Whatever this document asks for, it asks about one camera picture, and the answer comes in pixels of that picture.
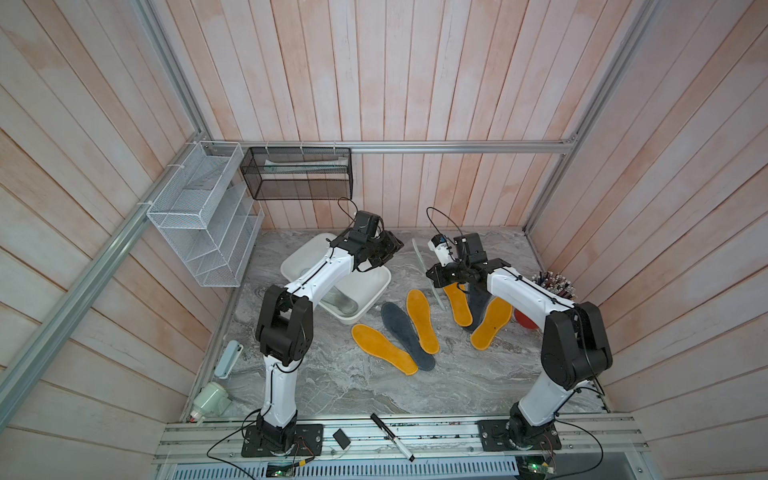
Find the aluminium rail back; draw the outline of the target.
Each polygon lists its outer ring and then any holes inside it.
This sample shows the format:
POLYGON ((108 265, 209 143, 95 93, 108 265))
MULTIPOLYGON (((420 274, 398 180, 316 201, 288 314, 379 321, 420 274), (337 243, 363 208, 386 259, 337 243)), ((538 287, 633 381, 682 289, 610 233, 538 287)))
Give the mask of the aluminium rail back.
POLYGON ((566 154, 575 146, 563 140, 431 140, 431 141, 238 141, 244 149, 263 148, 338 151, 353 154, 566 154))

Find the red pencil cup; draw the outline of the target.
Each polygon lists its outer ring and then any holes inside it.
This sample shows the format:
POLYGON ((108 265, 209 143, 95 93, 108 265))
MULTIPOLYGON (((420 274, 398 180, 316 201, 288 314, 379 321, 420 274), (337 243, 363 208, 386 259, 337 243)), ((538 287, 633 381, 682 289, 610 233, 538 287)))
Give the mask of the red pencil cup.
POLYGON ((523 328, 534 331, 539 329, 539 326, 520 310, 515 309, 513 312, 513 317, 515 321, 523 328))

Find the dark grey insole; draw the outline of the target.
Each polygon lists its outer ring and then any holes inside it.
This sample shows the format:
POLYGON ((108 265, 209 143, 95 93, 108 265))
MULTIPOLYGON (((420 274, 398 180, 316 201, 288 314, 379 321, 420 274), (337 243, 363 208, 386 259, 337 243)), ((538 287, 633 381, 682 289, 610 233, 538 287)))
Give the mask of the dark grey insole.
POLYGON ((409 316, 396 304, 385 302, 381 317, 386 330, 395 337, 420 370, 432 371, 436 362, 420 345, 417 332, 409 316))
POLYGON ((484 288, 470 284, 466 296, 472 322, 469 326, 465 327, 465 330, 474 332, 484 321, 485 312, 492 299, 492 295, 484 288))

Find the dark grey insole right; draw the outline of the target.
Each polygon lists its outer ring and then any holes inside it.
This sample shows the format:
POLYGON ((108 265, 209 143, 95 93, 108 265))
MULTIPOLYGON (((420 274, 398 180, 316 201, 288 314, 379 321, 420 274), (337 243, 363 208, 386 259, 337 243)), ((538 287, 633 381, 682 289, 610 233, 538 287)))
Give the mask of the dark grey insole right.
POLYGON ((484 288, 470 284, 466 296, 472 322, 469 326, 465 327, 465 330, 474 332, 484 321, 485 312, 492 299, 492 295, 484 288))

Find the small black box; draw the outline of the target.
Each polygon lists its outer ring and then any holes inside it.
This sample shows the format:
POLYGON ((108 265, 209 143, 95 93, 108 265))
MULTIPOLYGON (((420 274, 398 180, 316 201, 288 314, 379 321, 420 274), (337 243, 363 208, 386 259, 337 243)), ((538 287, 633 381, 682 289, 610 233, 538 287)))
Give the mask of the small black box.
POLYGON ((351 447, 352 441, 342 429, 337 429, 333 433, 333 438, 343 452, 348 451, 351 447))

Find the yellow insole front left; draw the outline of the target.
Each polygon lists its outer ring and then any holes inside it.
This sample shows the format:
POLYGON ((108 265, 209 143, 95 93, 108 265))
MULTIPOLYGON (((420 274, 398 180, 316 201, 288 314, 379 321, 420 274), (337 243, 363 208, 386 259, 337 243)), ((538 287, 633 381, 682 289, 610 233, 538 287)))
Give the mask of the yellow insole front left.
POLYGON ((406 376, 414 375, 418 366, 404 350, 396 347, 381 332, 363 324, 351 328, 357 346, 366 354, 384 360, 406 376))

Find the yellow insole right upper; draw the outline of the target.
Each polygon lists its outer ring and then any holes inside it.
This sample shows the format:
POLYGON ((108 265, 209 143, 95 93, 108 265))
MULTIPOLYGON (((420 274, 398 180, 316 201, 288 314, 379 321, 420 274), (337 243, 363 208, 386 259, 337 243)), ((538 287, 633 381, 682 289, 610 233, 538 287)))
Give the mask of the yellow insole right upper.
POLYGON ((473 316, 469 308, 466 292, 457 283, 444 287, 443 291, 448 297, 456 324, 463 328, 470 327, 473 323, 473 316))

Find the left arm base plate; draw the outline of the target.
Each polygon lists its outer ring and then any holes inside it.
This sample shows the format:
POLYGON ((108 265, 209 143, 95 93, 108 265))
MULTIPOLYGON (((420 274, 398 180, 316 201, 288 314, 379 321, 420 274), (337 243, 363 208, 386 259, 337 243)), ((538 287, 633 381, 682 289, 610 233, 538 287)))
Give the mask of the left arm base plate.
POLYGON ((264 457, 311 457, 322 452, 322 424, 289 424, 285 428, 268 423, 254 424, 244 430, 241 456, 264 457))

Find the yellow insole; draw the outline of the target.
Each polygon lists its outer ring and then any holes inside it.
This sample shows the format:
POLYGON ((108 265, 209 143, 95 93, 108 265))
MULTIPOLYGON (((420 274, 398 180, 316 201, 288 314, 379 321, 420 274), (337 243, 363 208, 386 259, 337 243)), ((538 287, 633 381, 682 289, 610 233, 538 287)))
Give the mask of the yellow insole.
POLYGON ((466 292, 457 283, 444 287, 443 291, 448 297, 456 324, 463 328, 470 327, 473 323, 473 316, 469 308, 466 292))
POLYGON ((511 320, 514 307, 495 297, 488 304, 483 320, 470 336, 471 345, 479 351, 487 350, 496 335, 511 320))
POLYGON ((357 346, 366 354, 384 360, 406 376, 414 375, 418 366, 404 350, 396 347, 381 332, 363 324, 351 328, 357 346))
POLYGON ((421 348, 427 354, 437 354, 440 346, 431 322, 430 305, 425 294, 416 289, 409 291, 406 307, 407 313, 416 329, 421 348))

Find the black mesh basket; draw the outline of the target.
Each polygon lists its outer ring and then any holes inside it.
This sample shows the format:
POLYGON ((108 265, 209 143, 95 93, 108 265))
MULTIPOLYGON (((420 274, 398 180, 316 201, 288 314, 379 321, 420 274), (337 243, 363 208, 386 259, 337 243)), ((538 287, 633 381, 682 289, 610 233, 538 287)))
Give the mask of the black mesh basket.
POLYGON ((351 150, 340 147, 250 147, 240 165, 251 195, 261 201, 349 198, 351 150))

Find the yellow insole centre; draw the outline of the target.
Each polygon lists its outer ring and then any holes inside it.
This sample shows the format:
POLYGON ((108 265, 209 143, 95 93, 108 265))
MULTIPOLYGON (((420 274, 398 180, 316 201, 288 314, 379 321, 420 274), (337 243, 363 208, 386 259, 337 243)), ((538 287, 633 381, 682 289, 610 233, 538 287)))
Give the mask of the yellow insole centre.
POLYGON ((421 348, 427 354, 437 354, 440 346, 431 322, 430 305, 425 294, 416 289, 409 291, 406 307, 407 313, 416 329, 421 348))

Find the light blue flat object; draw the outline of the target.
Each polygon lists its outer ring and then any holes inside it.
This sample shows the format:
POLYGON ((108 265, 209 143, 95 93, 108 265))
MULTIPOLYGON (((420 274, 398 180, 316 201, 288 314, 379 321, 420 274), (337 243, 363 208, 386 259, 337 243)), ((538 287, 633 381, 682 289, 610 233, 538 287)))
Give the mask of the light blue flat object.
POLYGON ((243 345, 240 342, 237 340, 229 341, 221 354, 213 375, 222 380, 228 379, 242 351, 243 345))

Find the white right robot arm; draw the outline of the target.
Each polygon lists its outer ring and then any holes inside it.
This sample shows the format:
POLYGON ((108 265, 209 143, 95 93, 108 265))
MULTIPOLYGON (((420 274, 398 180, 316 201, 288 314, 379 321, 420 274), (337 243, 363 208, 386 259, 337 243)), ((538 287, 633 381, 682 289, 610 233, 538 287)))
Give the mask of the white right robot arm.
POLYGON ((507 430, 518 445, 524 436, 543 432, 571 394, 585 381, 613 365, 613 356, 600 309, 577 303, 525 278, 508 262, 490 259, 477 233, 450 241, 437 234, 429 249, 438 262, 426 273, 442 288, 470 284, 522 311, 543 333, 543 372, 531 390, 510 410, 507 430))

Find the yellow insole right lower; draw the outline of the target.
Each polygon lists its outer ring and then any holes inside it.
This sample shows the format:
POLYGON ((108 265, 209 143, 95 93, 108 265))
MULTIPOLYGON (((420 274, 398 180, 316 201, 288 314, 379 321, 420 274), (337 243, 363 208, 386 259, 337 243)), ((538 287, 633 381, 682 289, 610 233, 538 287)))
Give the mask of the yellow insole right lower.
POLYGON ((487 350, 496 335, 511 320, 514 307, 495 297, 488 304, 483 320, 470 336, 471 345, 479 351, 487 350))

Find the aluminium rail left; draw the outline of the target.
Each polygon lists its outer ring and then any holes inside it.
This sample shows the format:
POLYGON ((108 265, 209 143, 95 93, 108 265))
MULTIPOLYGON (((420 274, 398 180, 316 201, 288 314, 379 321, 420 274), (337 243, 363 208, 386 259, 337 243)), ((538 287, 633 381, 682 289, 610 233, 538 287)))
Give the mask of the aluminium rail left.
POLYGON ((133 207, 115 234, 82 271, 71 288, 48 312, 1 375, 1 428, 6 429, 65 343, 114 277, 148 228, 148 212, 173 175, 182 169, 187 154, 209 135, 197 132, 165 167, 148 193, 133 207))

